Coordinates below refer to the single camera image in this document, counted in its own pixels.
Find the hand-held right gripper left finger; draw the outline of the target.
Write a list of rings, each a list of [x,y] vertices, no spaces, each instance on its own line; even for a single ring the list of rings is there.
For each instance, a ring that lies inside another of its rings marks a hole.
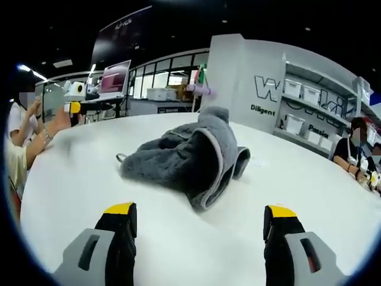
[[[136,237],[136,204],[111,206],[65,248],[52,276],[59,285],[133,285]]]

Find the person's left hand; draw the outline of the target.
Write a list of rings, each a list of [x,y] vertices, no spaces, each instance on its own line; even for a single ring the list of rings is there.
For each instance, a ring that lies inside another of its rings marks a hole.
[[[63,108],[59,109],[55,117],[48,123],[46,130],[50,138],[53,138],[58,132],[71,127],[70,115],[64,111]]]

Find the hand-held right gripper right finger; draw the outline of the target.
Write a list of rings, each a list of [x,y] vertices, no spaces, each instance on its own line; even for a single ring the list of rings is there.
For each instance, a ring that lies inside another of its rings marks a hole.
[[[347,279],[335,252],[290,209],[265,206],[263,240],[267,285],[343,285]]]

